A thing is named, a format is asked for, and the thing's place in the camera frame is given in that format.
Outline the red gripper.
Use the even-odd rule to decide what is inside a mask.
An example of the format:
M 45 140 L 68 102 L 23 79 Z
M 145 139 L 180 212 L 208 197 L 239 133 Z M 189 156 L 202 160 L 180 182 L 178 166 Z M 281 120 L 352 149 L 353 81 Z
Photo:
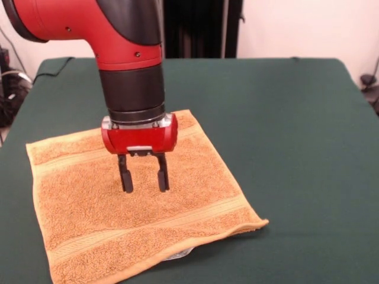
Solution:
M 161 192 L 169 190 L 168 168 L 165 153 L 173 151 L 178 136 L 178 120 L 173 113 L 166 113 L 157 121 L 146 124 L 121 125 L 109 116 L 102 120 L 101 135 L 105 148 L 111 154 L 119 154 L 118 168 L 123 191 L 133 192 L 131 173 L 127 168 L 126 155 L 137 151 L 157 153 L 159 163 L 158 183 Z

